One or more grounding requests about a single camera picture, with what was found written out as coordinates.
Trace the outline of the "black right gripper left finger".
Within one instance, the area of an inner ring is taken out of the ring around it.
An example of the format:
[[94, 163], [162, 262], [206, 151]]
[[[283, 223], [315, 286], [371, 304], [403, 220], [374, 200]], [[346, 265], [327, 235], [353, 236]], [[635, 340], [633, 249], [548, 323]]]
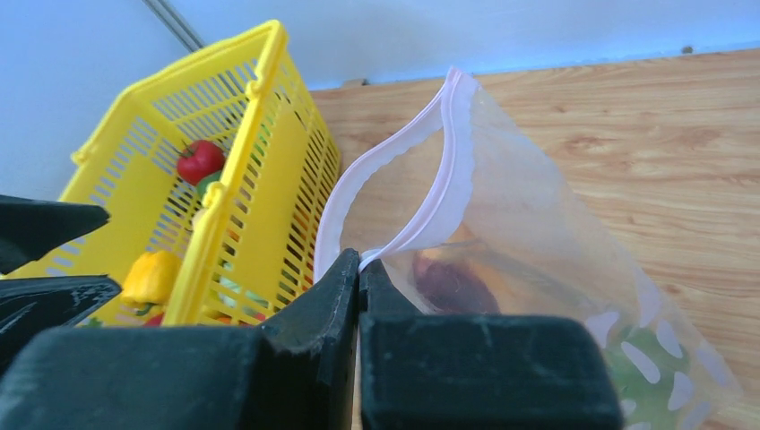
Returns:
[[264, 323], [55, 328], [1, 381], [4, 429], [347, 429], [356, 251]]

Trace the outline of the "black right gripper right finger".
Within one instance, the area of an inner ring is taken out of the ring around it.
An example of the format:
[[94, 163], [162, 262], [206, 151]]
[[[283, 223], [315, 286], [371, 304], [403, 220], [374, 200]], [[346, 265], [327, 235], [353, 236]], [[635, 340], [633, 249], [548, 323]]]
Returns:
[[366, 429], [620, 429], [600, 349], [577, 321], [423, 314], [381, 262], [360, 274]]

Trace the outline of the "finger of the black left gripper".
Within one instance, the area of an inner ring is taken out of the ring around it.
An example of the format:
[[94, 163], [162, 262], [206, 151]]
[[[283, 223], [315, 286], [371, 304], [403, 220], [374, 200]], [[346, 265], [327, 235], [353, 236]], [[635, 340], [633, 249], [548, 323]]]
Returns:
[[1, 372], [40, 332], [74, 326], [122, 291], [105, 275], [1, 281]]
[[1, 272], [9, 274], [53, 249], [105, 226], [110, 214], [93, 204], [1, 196]]

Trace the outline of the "clear zip top bag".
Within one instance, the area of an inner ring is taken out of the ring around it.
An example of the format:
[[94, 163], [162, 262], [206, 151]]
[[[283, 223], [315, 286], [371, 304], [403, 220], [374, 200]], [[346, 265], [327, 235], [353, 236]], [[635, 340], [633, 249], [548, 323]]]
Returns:
[[401, 130], [353, 161], [333, 188], [315, 245], [322, 278], [341, 250], [379, 261], [419, 309], [417, 253], [487, 272], [500, 314], [550, 314], [582, 323], [605, 348], [627, 326], [684, 349], [668, 408], [695, 429], [738, 400], [722, 355], [643, 271], [472, 76], [452, 68]]

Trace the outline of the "green bell pepper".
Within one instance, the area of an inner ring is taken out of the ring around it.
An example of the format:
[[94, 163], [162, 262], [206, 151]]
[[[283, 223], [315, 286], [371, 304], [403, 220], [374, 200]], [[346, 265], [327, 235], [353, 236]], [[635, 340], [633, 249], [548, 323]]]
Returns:
[[677, 372], [690, 370], [688, 353], [671, 355], [649, 329], [627, 326], [605, 348], [610, 378], [621, 400], [626, 424], [635, 429], [674, 429], [676, 410], [668, 408]]

